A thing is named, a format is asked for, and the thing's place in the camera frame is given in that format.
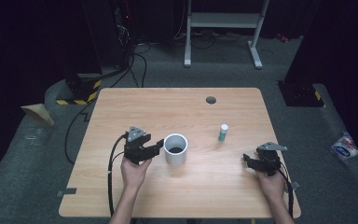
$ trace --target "table top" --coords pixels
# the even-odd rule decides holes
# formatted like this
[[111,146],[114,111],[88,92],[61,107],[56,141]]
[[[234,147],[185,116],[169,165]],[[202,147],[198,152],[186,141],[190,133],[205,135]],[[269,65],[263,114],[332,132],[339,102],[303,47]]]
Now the table top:
[[[208,104],[206,98],[215,98]],[[222,124],[226,140],[217,141]],[[103,89],[92,113],[65,194],[63,217],[109,217],[107,168],[118,138],[133,125],[151,133],[145,147],[171,133],[188,140],[186,163],[171,167],[164,149],[150,164],[139,191],[134,217],[272,217],[255,171],[242,159],[255,149],[278,143],[260,90],[256,88]],[[123,151],[125,141],[115,155]],[[284,163],[282,153],[279,156]],[[123,182],[122,156],[113,164],[117,206]],[[295,195],[294,217],[301,214]]]

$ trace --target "gray carpet floor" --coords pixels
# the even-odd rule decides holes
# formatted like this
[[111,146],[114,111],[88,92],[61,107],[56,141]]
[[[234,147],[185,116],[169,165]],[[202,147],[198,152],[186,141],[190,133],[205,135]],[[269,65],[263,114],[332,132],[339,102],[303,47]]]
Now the gray carpet floor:
[[[219,38],[207,49],[193,48],[192,66],[183,67],[184,47],[142,45],[135,52],[147,60],[145,88],[149,87],[256,87],[261,90],[278,143],[289,148],[283,152],[290,176],[300,183],[296,195],[302,215],[296,223],[358,223],[358,156],[343,165],[329,148],[338,140],[345,124],[334,102],[321,84],[315,89],[325,107],[288,107],[277,81],[284,80],[301,39],[283,44],[260,38],[257,49],[264,65],[256,70],[246,42]],[[196,47],[210,42],[193,41]],[[145,64],[135,57],[132,71],[141,83]],[[121,75],[103,80],[108,88]],[[0,223],[107,223],[108,217],[61,217],[62,198],[57,192],[66,188],[73,165],[64,155],[65,134],[83,105],[57,105],[55,97],[63,80],[46,92],[46,108],[56,123],[41,127],[24,115],[6,156],[0,163]],[[130,73],[114,88],[136,87]],[[93,105],[85,112],[92,114]],[[69,157],[76,159],[88,123],[79,116],[67,141]],[[138,219],[138,223],[186,223],[184,219]],[[202,223],[250,223],[250,220],[204,219]],[[272,219],[257,223],[273,223]]]

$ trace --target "black round hole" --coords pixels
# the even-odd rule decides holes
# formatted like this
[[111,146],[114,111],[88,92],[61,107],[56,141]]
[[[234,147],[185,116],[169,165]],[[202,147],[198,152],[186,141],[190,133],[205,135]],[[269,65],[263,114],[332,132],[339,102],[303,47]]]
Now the black round hole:
[[208,96],[206,98],[206,103],[213,105],[214,103],[216,103],[216,98],[214,98],[213,96]]

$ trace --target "forearm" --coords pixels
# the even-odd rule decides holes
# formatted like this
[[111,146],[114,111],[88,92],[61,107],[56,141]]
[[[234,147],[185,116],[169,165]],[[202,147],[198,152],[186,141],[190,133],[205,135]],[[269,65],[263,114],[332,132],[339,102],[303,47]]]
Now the forearm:
[[109,221],[109,224],[129,224],[131,222],[133,206],[135,206],[138,189],[124,188],[118,202],[115,213]]
[[275,220],[275,224],[295,223],[290,217],[290,214],[287,211],[287,208],[282,198],[268,198],[268,202]]

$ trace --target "glue stick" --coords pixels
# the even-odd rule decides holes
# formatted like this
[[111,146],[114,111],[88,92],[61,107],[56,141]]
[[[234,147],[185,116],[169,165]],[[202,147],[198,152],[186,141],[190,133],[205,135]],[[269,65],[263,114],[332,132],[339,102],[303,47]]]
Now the glue stick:
[[228,130],[228,125],[222,124],[222,126],[220,127],[219,138],[217,138],[217,140],[220,143],[225,141],[227,130]]

